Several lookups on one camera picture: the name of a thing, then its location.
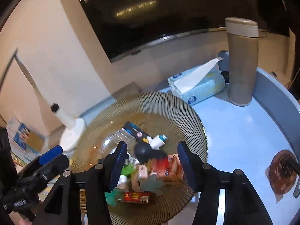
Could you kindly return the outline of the pink toy box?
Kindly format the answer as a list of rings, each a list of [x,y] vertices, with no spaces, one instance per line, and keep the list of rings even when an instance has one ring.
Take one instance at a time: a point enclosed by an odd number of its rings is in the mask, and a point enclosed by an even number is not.
[[[148,177],[156,174],[157,178],[161,178],[166,188],[172,185],[180,185],[184,179],[184,172],[177,154],[168,155],[162,160],[152,159],[143,165],[137,165],[134,173],[130,175],[131,188],[133,191],[140,191],[140,183],[147,180]]]

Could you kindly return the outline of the cork pen holder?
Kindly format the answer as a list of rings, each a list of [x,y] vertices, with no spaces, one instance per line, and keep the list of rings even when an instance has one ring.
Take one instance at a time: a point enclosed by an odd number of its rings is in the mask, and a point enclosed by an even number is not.
[[[41,152],[44,146],[44,139],[37,135],[35,132],[29,132],[27,146],[32,148],[36,152]]]

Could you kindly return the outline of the brown round coaster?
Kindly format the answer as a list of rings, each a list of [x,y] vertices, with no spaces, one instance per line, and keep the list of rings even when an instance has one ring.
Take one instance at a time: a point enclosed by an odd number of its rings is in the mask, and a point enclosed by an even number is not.
[[[296,179],[299,177],[299,163],[291,151],[282,150],[273,157],[265,174],[274,193],[276,203],[278,203],[296,184]]]

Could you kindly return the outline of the black television screen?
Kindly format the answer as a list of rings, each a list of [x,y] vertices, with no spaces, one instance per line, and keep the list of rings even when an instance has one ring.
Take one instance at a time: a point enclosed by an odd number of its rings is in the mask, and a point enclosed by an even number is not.
[[[288,36],[282,0],[79,0],[111,62],[176,37],[225,26],[239,17]]]

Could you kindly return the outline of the white fan stand base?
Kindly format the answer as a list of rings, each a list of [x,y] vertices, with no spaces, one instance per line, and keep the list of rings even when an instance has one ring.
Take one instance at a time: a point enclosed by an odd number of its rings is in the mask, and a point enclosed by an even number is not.
[[[58,103],[45,99],[40,93],[26,66],[19,60],[17,56],[15,56],[15,60],[37,95],[48,104],[52,113],[65,126],[65,129],[60,137],[59,145],[62,147],[65,153],[73,152],[76,149],[83,132],[86,130],[86,122],[81,117],[75,118],[74,116],[68,114]]]

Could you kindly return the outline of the black-haired doll figure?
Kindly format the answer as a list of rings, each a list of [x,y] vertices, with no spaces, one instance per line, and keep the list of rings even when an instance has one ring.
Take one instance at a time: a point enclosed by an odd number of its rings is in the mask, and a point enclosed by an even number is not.
[[[137,139],[137,143],[134,146],[135,158],[137,158],[141,165],[152,159],[162,160],[167,158],[167,154],[160,150],[160,147],[167,140],[168,137],[166,135],[157,135],[153,139],[151,137]]]

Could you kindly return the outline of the stack of books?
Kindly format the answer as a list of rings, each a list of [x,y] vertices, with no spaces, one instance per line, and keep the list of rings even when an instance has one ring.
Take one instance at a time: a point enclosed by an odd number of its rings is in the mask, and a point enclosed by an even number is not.
[[[29,128],[15,116],[6,125],[12,158],[21,166],[31,163],[40,153],[27,146]]]

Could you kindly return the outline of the dark green crystal toy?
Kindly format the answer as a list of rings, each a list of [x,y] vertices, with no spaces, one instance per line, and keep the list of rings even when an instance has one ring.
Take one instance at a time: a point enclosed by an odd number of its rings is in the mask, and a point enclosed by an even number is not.
[[[116,206],[118,202],[123,201],[124,192],[120,189],[114,189],[110,193],[105,193],[105,198],[108,205]]]

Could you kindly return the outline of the red small package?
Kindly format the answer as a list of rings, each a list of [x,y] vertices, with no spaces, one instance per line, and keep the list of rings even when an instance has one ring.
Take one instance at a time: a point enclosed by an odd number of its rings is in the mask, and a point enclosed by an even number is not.
[[[128,191],[124,193],[124,202],[134,204],[148,204],[151,193],[148,192],[133,192]]]

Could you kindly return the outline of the beige cylindrical bottle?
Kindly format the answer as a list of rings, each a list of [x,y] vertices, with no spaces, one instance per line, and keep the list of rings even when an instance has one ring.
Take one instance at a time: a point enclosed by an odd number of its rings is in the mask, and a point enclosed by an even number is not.
[[[236,106],[250,104],[258,66],[258,23],[252,20],[227,17],[225,26],[229,47],[230,101]]]

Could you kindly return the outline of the grey blue jelly toy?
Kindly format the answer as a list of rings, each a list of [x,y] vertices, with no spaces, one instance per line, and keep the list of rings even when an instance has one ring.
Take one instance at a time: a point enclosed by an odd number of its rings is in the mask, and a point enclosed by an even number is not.
[[[164,182],[161,178],[157,178],[156,174],[148,177],[147,180],[142,180],[140,183],[140,191],[141,192],[151,192],[156,194],[157,196],[161,196],[163,191],[161,188],[164,186]]]

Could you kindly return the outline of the clear plastic cup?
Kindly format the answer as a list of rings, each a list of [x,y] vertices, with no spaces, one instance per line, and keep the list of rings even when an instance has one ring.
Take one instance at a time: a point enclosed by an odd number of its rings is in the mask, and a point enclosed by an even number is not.
[[[112,152],[116,149],[117,145],[121,141],[126,143],[127,151],[132,155],[137,141],[135,137],[128,133],[124,128],[120,128],[119,130],[108,135],[102,143],[102,148],[106,153]]]

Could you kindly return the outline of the light green jelly toy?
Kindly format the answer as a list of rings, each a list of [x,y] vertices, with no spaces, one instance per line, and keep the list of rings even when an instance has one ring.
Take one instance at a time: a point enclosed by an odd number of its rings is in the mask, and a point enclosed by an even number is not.
[[[134,173],[135,170],[136,170],[136,166],[132,163],[129,163],[129,164],[123,166],[123,169],[121,171],[121,175],[129,176],[132,173]]]

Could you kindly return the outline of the black lighter with red logo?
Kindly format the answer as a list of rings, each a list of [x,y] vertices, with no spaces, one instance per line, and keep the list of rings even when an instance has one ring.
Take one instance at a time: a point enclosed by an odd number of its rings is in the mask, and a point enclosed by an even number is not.
[[[129,121],[124,124],[123,129],[136,139],[146,139],[147,141],[151,141],[153,139],[150,135]]]

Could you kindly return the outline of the tissue pack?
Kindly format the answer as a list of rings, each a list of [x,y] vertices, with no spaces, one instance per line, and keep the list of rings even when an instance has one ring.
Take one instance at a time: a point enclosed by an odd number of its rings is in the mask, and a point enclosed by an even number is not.
[[[221,57],[188,69],[167,79],[171,92],[193,106],[225,89],[225,79],[218,70]]]

